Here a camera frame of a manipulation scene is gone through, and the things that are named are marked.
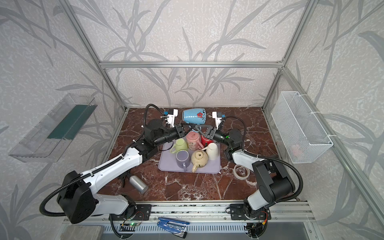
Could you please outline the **white mug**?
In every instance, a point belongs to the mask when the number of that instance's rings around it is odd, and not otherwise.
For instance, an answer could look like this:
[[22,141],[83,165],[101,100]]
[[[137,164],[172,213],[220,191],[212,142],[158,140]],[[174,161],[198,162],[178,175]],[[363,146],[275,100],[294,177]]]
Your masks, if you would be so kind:
[[219,157],[220,149],[216,143],[210,143],[206,147],[206,153],[210,161],[214,161]]

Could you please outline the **light green mug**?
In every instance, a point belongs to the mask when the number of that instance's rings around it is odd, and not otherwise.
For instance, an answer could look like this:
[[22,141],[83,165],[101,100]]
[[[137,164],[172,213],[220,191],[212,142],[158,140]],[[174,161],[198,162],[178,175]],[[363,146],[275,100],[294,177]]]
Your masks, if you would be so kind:
[[170,150],[171,154],[175,154],[181,150],[187,151],[189,149],[187,142],[184,139],[178,139],[175,141],[173,147]]

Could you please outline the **pink patterned mug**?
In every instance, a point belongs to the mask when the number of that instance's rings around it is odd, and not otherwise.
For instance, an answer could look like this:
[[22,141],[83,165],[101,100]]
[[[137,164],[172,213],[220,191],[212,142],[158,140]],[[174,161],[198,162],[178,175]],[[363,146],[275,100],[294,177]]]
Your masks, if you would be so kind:
[[188,148],[191,151],[201,150],[204,146],[201,143],[200,134],[194,131],[189,132],[186,135],[186,141],[188,144]]

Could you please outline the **blue mug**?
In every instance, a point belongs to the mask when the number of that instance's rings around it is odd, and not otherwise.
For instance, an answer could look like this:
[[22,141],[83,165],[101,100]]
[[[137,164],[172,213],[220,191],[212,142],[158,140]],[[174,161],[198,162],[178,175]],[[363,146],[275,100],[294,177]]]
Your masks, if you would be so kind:
[[193,108],[183,111],[183,121],[188,124],[204,125],[206,123],[207,113],[204,108]]

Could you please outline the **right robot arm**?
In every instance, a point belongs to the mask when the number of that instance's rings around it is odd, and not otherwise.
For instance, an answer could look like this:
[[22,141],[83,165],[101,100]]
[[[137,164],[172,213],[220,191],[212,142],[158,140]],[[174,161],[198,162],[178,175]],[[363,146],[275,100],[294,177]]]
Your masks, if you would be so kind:
[[246,134],[238,129],[225,133],[213,126],[202,125],[202,127],[207,129],[206,132],[200,127],[194,129],[205,138],[227,146],[226,158],[255,174],[257,190],[244,200],[243,209],[246,216],[254,218],[259,212],[300,195],[304,188],[304,180],[293,165],[278,158],[257,155],[245,150]]

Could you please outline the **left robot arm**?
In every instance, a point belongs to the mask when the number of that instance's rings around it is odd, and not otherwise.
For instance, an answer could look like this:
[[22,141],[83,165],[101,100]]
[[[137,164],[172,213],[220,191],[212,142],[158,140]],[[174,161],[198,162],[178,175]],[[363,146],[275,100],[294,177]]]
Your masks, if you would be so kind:
[[67,217],[72,224],[91,216],[123,214],[130,205],[128,197],[100,195],[99,190],[149,160],[160,145],[183,138],[184,127],[185,124],[175,124],[173,128],[166,128],[160,119],[151,120],[144,126],[143,136],[129,144],[122,154],[80,174],[68,173],[62,186],[42,201],[40,213],[47,217]]

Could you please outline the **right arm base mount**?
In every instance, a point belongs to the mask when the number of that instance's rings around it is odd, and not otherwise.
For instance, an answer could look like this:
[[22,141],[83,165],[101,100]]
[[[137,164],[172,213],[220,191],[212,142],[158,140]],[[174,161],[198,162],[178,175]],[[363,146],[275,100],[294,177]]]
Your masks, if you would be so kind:
[[272,217],[269,208],[262,207],[259,210],[253,210],[248,203],[230,204],[225,213],[231,216],[231,220],[256,220],[268,221]]

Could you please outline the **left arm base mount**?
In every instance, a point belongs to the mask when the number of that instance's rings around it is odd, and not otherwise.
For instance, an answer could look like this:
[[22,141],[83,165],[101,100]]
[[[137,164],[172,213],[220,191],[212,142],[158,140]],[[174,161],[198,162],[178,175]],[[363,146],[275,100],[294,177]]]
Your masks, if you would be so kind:
[[137,204],[133,200],[128,200],[128,208],[120,215],[111,214],[109,220],[113,221],[148,221],[150,218],[152,205]]

